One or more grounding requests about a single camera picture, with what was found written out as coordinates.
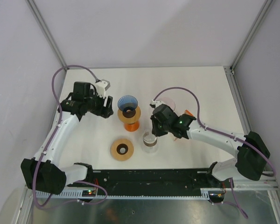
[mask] gray floor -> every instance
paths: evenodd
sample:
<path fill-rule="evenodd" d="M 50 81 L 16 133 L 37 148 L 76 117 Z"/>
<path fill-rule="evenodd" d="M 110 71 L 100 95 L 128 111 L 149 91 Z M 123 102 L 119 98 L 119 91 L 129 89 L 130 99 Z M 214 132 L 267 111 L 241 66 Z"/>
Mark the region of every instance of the gray floor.
<path fill-rule="evenodd" d="M 200 200 L 107 200 L 99 205 L 69 203 L 54 210 L 31 208 L 29 224 L 275 224 L 267 192 L 237 192 L 249 219 L 230 205 Z M 49 206 L 67 199 L 52 199 Z M 231 192 L 225 201 L 234 202 Z"/>

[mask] wire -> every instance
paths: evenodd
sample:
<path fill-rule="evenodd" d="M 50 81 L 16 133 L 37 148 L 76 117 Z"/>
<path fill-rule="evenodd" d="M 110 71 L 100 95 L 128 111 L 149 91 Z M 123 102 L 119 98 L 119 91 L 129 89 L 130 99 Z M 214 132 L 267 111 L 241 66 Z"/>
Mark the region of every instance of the wire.
<path fill-rule="evenodd" d="M 98 179 L 97 178 L 95 178 L 94 183 L 98 185 Z"/>
<path fill-rule="evenodd" d="M 178 87 L 178 86 L 176 86 L 176 87 L 170 87 L 170 88 L 166 88 L 166 89 L 162 90 L 161 92 L 159 92 L 158 95 L 156 95 L 156 97 L 154 98 L 154 100 L 156 100 L 163 92 L 168 91 L 168 90 L 174 90 L 174 89 L 185 90 L 185 91 L 189 92 L 189 93 L 195 98 L 195 100 L 196 100 L 196 102 L 197 102 L 197 121 L 198 121 L 198 123 L 199 123 L 199 125 L 200 125 L 201 127 L 203 127 L 205 130 L 209 130 L 209 131 L 212 131 L 212 132 L 214 132 L 214 133 L 217 133 L 217 134 L 220 134 L 220 135 L 223 135 L 223 136 L 226 136 L 226 137 L 235 139 L 235 140 L 237 140 L 237 141 L 239 141 L 239 142 L 241 142 L 241 143 L 247 145 L 248 147 L 252 148 L 255 152 L 257 152 L 257 153 L 267 162 L 267 164 L 270 165 L 270 167 L 271 167 L 271 169 L 272 169 L 272 171 L 273 171 L 273 175 L 276 175 L 276 170 L 275 170 L 275 167 L 273 166 L 273 164 L 272 164 L 272 163 L 266 158 L 266 156 L 263 155 L 262 152 L 259 151 L 255 146 L 251 145 L 249 142 L 246 142 L 245 140 L 242 140 L 242 139 L 240 139 L 240 138 L 237 138 L 237 137 L 235 137 L 235 136 L 233 136 L 233 135 L 230 135 L 230 134 L 228 134 L 228 133 L 221 132 L 221 131 L 219 131 L 219 130 L 206 127 L 206 126 L 201 122 L 201 120 L 200 120 L 200 104 L 199 104 L 199 100 L 198 100 L 197 96 L 196 96 L 192 91 L 190 91 L 190 90 L 188 90 L 188 89 L 186 89 L 186 88 L 183 88 L 183 87 Z M 242 213 L 242 215 L 243 215 L 245 218 L 248 218 L 247 213 L 245 213 L 245 211 L 240 207 L 240 205 L 239 205 L 239 203 L 238 203 L 238 199 L 236 198 L 236 196 L 235 196 L 235 194 L 234 194 L 234 190 L 233 190 L 233 186 L 232 186 L 232 185 L 233 185 L 233 178 L 230 178 L 229 181 L 230 181 L 230 184 L 231 184 L 231 191 L 232 191 L 232 194 L 233 194 L 233 197 L 234 197 L 234 200 L 235 200 L 236 204 L 231 203 L 231 202 L 224 202 L 224 203 L 237 207 L 237 208 L 240 210 L 240 212 Z"/>
<path fill-rule="evenodd" d="M 261 175 L 263 175 L 263 176 L 269 176 L 269 177 L 273 177 L 273 176 L 274 176 L 274 174 L 265 174 L 265 173 L 262 173 Z"/>
<path fill-rule="evenodd" d="M 69 95 L 65 98 L 66 100 L 69 99 L 71 97 L 71 95 L 73 95 L 72 92 L 69 93 Z"/>
<path fill-rule="evenodd" d="M 237 141 L 239 141 L 239 142 L 241 142 L 241 143 L 247 145 L 248 147 L 252 148 L 255 152 L 257 152 L 257 153 L 267 162 L 267 164 L 269 164 L 269 166 L 271 167 L 271 169 L 272 169 L 274 175 L 276 175 L 276 169 L 275 169 L 275 167 L 273 166 L 273 164 L 272 164 L 272 163 L 266 158 L 266 156 L 263 155 L 262 152 L 259 151 L 255 146 L 253 146 L 253 145 L 251 145 L 249 142 L 246 142 L 245 140 L 242 140 L 242 139 L 240 139 L 240 138 L 238 138 L 238 137 L 235 137 L 235 136 L 233 136 L 233 135 L 231 135 L 231 134 L 228 134 L 228 133 L 225 133 L 225 132 L 221 132 L 221 131 L 218 131 L 218 130 L 213 129 L 213 128 L 206 127 L 206 126 L 201 122 L 201 120 L 200 120 L 200 104 L 199 104 L 199 100 L 198 100 L 197 96 L 196 96 L 192 91 L 190 91 L 190 90 L 188 90 L 188 89 L 186 89 L 186 88 L 183 88 L 183 87 L 170 87 L 170 88 L 166 88 L 166 89 L 162 90 L 161 92 L 159 92 L 159 94 L 156 95 L 156 97 L 154 98 L 154 100 L 156 100 L 163 92 L 165 92 L 165 91 L 167 91 L 167 90 L 174 90 L 174 89 L 185 90 L 185 91 L 189 92 L 189 93 L 195 98 L 195 100 L 196 100 L 196 102 L 197 102 L 197 108 L 198 108 L 198 109 L 197 109 L 197 121 L 198 121 L 198 123 L 199 123 L 199 125 L 200 125 L 201 127 L 203 127 L 205 130 L 209 130 L 209 131 L 212 131 L 212 132 L 214 132 L 214 133 L 217 133 L 217 134 L 220 134 L 220 135 L 223 135 L 223 136 L 226 136 L 226 137 L 235 139 L 235 140 L 237 140 Z"/>
<path fill-rule="evenodd" d="M 55 92 L 54 81 L 55 81 L 56 75 L 57 75 L 61 70 L 66 69 L 66 68 L 82 68 L 82 69 L 85 69 L 85 70 L 89 71 L 89 72 L 92 74 L 92 76 L 95 78 L 95 81 L 96 81 L 96 82 L 99 82 L 99 81 L 100 81 L 100 80 L 96 77 L 96 75 L 95 75 L 90 69 L 88 69 L 87 67 L 84 67 L 84 66 L 82 66 L 82 65 L 75 65 L 75 64 L 67 65 L 67 66 L 63 66 L 63 67 L 59 68 L 59 69 L 55 72 L 55 74 L 53 75 L 53 77 L 52 77 L 52 92 L 53 92 L 55 101 L 57 102 L 57 105 L 58 105 L 58 108 L 59 108 L 59 119 L 58 119 L 58 123 L 57 123 L 57 125 L 56 125 L 56 127 L 55 127 L 53 133 L 51 134 L 51 136 L 50 136 L 50 138 L 49 138 L 47 144 L 45 145 L 45 147 L 44 147 L 44 149 L 43 149 L 43 152 L 42 152 L 42 154 L 41 154 L 41 156 L 40 156 L 40 158 L 39 158 L 39 160 L 38 160 L 38 162 L 37 162 L 37 164 L 36 164 L 35 171 L 34 171 L 34 174 L 33 174 L 33 180 L 32 180 L 33 202 L 34 202 L 35 206 L 36 206 L 38 209 L 43 209 L 43 207 L 49 202 L 50 198 L 52 197 L 52 194 L 50 194 L 50 196 L 47 198 L 47 200 L 45 201 L 44 204 L 39 204 L 39 203 L 38 203 L 37 198 L 36 198 L 36 179 L 37 179 L 37 174 L 38 174 L 38 170 L 39 170 L 40 164 L 41 164 L 42 159 L 43 159 L 43 157 L 44 157 L 44 152 L 46 152 L 46 151 L 48 150 L 48 147 L 49 147 L 50 143 L 52 142 L 52 140 L 53 140 L 53 138 L 54 138 L 54 136 L 55 136 L 55 134 L 56 134 L 56 132 L 57 132 L 57 130 L 58 130 L 58 128 L 59 128 L 58 125 L 61 124 L 61 121 L 62 121 L 62 107 L 61 107 L 61 104 L 60 104 L 60 102 L 59 102 L 58 96 L 57 96 L 57 94 L 56 94 L 56 92 Z M 94 184 L 92 184 L 92 183 L 88 183 L 88 182 L 83 182 L 83 183 L 94 186 Z M 100 186 L 98 186 L 98 185 L 95 185 L 95 186 L 101 188 L 101 189 L 105 192 L 105 195 L 106 195 L 105 198 L 106 198 L 106 197 L 107 197 L 107 191 L 106 191 L 104 188 L 102 188 L 102 187 L 100 187 Z"/>
<path fill-rule="evenodd" d="M 248 217 L 247 213 L 241 208 L 241 206 L 240 206 L 239 203 L 238 203 L 238 199 L 237 199 L 237 197 L 235 196 L 235 193 L 234 193 L 234 190 L 233 190 L 233 179 L 230 178 L 229 181 L 230 181 L 231 192 L 232 192 L 233 198 L 234 198 L 234 200 L 235 200 L 236 203 L 224 202 L 224 201 L 223 201 L 223 202 L 214 203 L 214 202 L 212 202 L 212 200 L 209 200 L 209 202 L 210 202 L 212 205 L 214 205 L 214 204 L 215 204 L 215 205 L 228 204 L 228 205 L 231 205 L 231 206 L 233 206 L 233 207 L 236 207 L 236 208 L 238 208 L 239 211 L 242 213 L 243 217 L 246 218 L 246 219 L 248 219 L 249 217 Z"/>
<path fill-rule="evenodd" d="M 244 218 L 248 219 L 247 213 L 245 213 L 245 211 L 241 208 L 241 206 L 240 206 L 239 203 L 238 203 L 238 199 L 237 199 L 237 197 L 235 196 L 235 193 L 234 193 L 234 190 L 233 190 L 233 178 L 230 178 L 229 181 L 230 181 L 231 192 L 232 192 L 232 194 L 233 194 L 233 198 L 234 198 L 234 200 L 235 200 L 236 205 L 235 205 L 234 203 L 232 203 L 232 202 L 225 202 L 225 203 L 226 203 L 226 204 L 230 204 L 230 205 L 232 205 L 232 206 L 238 207 L 239 211 L 242 213 L 242 215 L 244 216 Z"/>
<path fill-rule="evenodd" d="M 223 187 L 223 189 L 224 189 L 224 193 L 223 193 L 223 194 L 226 194 L 226 187 L 225 187 L 224 182 L 222 183 L 222 187 Z"/>
<path fill-rule="evenodd" d="M 90 85 L 93 87 L 95 94 L 97 94 L 97 93 L 98 93 L 98 91 L 97 91 L 97 88 L 95 87 L 95 85 L 94 85 L 94 84 L 92 84 L 92 83 L 90 83 Z"/>
<path fill-rule="evenodd" d="M 65 205 L 65 204 L 68 204 L 68 203 L 71 203 L 71 202 L 80 202 L 82 205 L 84 205 L 84 204 L 88 204 L 88 205 L 91 205 L 91 204 L 100 204 L 100 203 L 102 203 L 104 200 L 106 200 L 106 198 L 108 197 L 107 191 L 106 191 L 103 187 L 101 187 L 101 186 L 98 186 L 98 185 L 93 184 L 93 183 L 85 182 L 85 181 L 76 181 L 75 183 L 83 183 L 83 184 L 88 184 L 88 185 L 91 185 L 91 186 L 93 186 L 93 187 L 96 187 L 97 189 L 100 188 L 100 189 L 102 189 L 102 190 L 104 191 L 105 197 L 104 197 L 103 199 L 99 200 L 98 202 L 93 202 L 93 201 L 91 201 L 91 202 L 85 202 L 85 201 L 82 201 L 82 200 L 79 200 L 79 199 L 72 199 L 72 200 L 68 200 L 68 201 L 66 201 L 66 202 L 63 202 L 63 203 L 61 203 L 61 204 L 59 204 L 59 205 L 56 205 L 56 206 L 53 206 L 53 207 L 49 207 L 49 208 L 43 208 L 43 207 L 42 207 L 41 209 L 42 209 L 42 210 L 56 209 L 56 208 L 58 208 L 58 207 L 60 207 L 60 206 L 62 206 L 62 205 Z"/>

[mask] clear glass cup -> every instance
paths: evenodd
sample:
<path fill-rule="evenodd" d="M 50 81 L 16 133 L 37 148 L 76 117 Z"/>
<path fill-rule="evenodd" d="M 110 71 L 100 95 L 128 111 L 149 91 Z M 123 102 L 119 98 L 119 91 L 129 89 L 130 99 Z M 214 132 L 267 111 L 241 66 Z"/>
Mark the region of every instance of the clear glass cup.
<path fill-rule="evenodd" d="M 142 150 L 146 153 L 155 153 L 158 150 L 158 138 L 150 129 L 146 129 L 142 134 Z"/>

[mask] metal frame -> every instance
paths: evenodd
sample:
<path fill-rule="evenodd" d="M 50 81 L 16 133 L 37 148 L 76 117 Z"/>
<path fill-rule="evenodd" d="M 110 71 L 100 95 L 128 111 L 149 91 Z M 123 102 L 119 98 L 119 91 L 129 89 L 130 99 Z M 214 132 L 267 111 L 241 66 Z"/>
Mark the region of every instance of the metal frame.
<path fill-rule="evenodd" d="M 38 9 L 36 3 L 34 0 L 25 0 L 27 2 L 28 7 L 30 8 L 33 16 L 35 17 L 35 20 L 37 21 L 40 29 L 42 30 L 44 36 L 46 37 L 48 44 L 52 48 L 54 54 L 56 55 L 59 63 L 62 66 L 66 66 L 66 62 L 64 60 L 64 57 L 62 56 L 48 26 L 46 25 L 40 10 Z M 252 27 L 250 28 L 248 35 L 246 36 L 240 50 L 238 51 L 235 59 L 233 60 L 230 67 L 224 67 L 226 77 L 231 89 L 232 96 L 234 98 L 234 102 L 236 104 L 236 108 L 240 117 L 240 121 L 242 123 L 243 129 L 245 133 L 248 133 L 252 127 L 248 119 L 248 114 L 245 108 L 244 101 L 241 97 L 240 89 L 238 87 L 238 83 L 236 81 L 235 75 L 234 75 L 234 69 L 238 65 L 240 59 L 244 55 L 245 51 L 247 50 L 249 44 L 252 42 L 253 37 L 257 33 L 259 27 L 261 26 L 262 22 L 264 21 L 265 17 L 267 16 L 269 10 L 271 9 L 273 3 L 275 0 L 266 0 L 263 4 L 260 12 L 258 13 Z M 269 179 L 268 183 L 262 182 L 259 184 L 258 182 L 252 183 L 250 181 L 235 181 L 235 190 L 267 190 L 272 207 L 276 216 L 277 223 L 280 223 L 280 191 L 278 188 L 278 184 L 276 182 L 275 178 L 267 178 Z M 202 189 L 203 192 L 207 192 L 208 190 L 214 190 L 214 189 Z M 27 222 L 29 211 L 32 205 L 32 191 L 27 189 L 27 187 L 24 188 L 22 201 L 20 203 L 21 207 L 18 208 L 18 217 L 17 220 L 14 220 L 14 223 L 17 224 L 25 224 Z"/>
<path fill-rule="evenodd" d="M 266 18 L 268 12 L 270 11 L 272 5 L 274 4 L 275 0 L 266 0 L 265 3 L 263 4 L 260 12 L 258 13 L 258 15 L 256 16 L 256 19 L 254 21 L 254 23 L 252 24 L 248 35 L 246 36 L 244 43 L 242 44 L 242 46 L 240 47 L 236 57 L 234 58 L 232 64 L 231 64 L 231 69 L 234 70 L 235 67 L 237 66 L 238 62 L 240 61 L 240 59 L 242 58 L 242 56 L 244 55 L 244 53 L 246 52 L 248 46 L 250 45 L 250 43 L 253 40 L 253 37 L 255 36 L 255 34 L 257 33 L 257 31 L 259 30 L 262 22 L 264 21 L 264 19 Z"/>
<path fill-rule="evenodd" d="M 230 86 L 230 90 L 234 99 L 234 102 L 236 104 L 236 108 L 238 111 L 238 115 L 240 118 L 240 121 L 242 123 L 243 129 L 245 133 L 249 133 L 249 131 L 252 130 L 251 123 L 248 119 L 248 114 L 246 111 L 246 107 L 242 98 L 242 95 L 240 93 L 240 89 L 238 86 L 238 83 L 236 81 L 235 72 L 232 69 L 232 67 L 224 67 L 224 71 Z M 270 200 L 272 203 L 273 211 L 276 216 L 277 223 L 280 224 L 280 191 L 279 190 L 273 190 L 273 189 L 267 189 L 268 194 L 270 196 Z"/>
<path fill-rule="evenodd" d="M 30 8 L 36 22 L 38 23 L 40 29 L 42 30 L 42 33 L 44 34 L 44 36 L 46 37 L 48 44 L 50 45 L 50 47 L 52 48 L 54 54 L 56 55 L 59 63 L 62 66 L 66 66 L 66 62 L 52 36 L 52 34 L 50 33 L 50 30 L 47 26 L 47 24 L 45 23 L 45 20 L 42 17 L 41 12 L 39 11 L 36 3 L 34 2 L 34 0 L 25 0 L 28 4 L 28 7 Z"/>
<path fill-rule="evenodd" d="M 92 199 L 95 196 L 89 196 L 89 197 L 85 197 L 82 196 L 82 192 L 83 190 L 88 190 L 88 189 L 94 189 L 92 187 L 89 188 L 65 188 L 61 194 L 59 195 L 53 195 L 52 198 L 68 198 L 68 199 L 74 199 L 74 198 L 84 198 L 84 199 Z M 171 200 L 209 200 L 209 190 L 205 190 L 202 189 L 201 190 L 201 196 L 181 196 L 181 197 L 160 197 L 160 196 L 108 196 L 108 199 L 158 199 L 158 200 L 162 200 L 162 199 L 171 199 Z M 36 192 L 37 198 L 48 198 L 49 193 L 44 193 L 44 192 L 40 192 L 37 191 Z M 96 196 L 96 199 L 102 199 L 105 196 Z"/>

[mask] orange cup base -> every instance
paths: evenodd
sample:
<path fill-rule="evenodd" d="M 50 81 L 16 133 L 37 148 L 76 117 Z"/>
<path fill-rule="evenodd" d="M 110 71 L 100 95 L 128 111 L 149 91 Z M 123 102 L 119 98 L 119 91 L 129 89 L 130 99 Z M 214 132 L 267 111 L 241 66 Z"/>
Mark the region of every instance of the orange cup base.
<path fill-rule="evenodd" d="M 139 121 L 136 121 L 136 122 L 133 123 L 133 124 L 124 124 L 124 127 L 125 127 L 125 129 L 126 129 L 128 132 L 137 131 L 138 128 L 139 128 L 139 126 L 140 126 Z"/>

